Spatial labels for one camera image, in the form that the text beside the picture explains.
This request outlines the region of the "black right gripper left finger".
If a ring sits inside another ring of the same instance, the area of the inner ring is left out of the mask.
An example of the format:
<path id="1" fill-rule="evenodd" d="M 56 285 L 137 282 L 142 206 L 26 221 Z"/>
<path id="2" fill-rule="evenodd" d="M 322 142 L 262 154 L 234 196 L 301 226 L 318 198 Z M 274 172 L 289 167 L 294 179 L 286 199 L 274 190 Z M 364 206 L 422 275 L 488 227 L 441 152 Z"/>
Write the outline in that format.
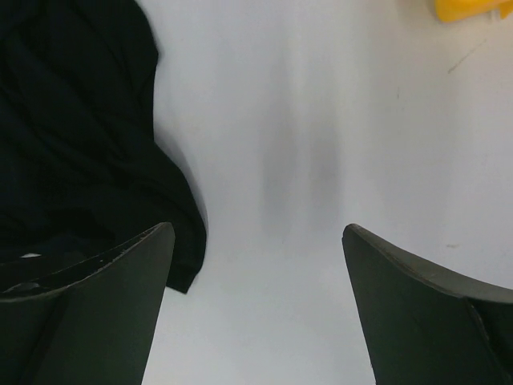
<path id="1" fill-rule="evenodd" d="M 174 243 L 161 223 L 62 267 L 48 257 L 2 264 L 2 383 L 141 383 Z"/>

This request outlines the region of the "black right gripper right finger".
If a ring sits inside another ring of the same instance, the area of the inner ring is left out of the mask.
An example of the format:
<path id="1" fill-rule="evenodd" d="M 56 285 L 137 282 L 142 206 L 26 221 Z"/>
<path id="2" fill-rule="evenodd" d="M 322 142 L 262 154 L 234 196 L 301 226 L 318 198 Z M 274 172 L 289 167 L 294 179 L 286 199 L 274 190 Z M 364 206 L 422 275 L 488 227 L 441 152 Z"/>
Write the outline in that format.
<path id="1" fill-rule="evenodd" d="M 342 245 L 378 384 L 510 384 L 512 291 L 456 273 L 359 225 Z"/>

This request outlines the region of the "black t-shirt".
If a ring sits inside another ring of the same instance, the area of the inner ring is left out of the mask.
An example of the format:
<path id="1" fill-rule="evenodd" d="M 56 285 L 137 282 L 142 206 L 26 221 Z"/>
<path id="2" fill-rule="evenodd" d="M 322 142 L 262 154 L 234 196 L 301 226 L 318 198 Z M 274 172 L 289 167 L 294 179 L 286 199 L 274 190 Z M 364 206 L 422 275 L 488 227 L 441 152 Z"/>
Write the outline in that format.
<path id="1" fill-rule="evenodd" d="M 134 1 L 1 4 L 1 282 L 103 253 L 161 222 L 168 287 L 188 292 L 206 228 L 156 144 L 159 54 Z"/>

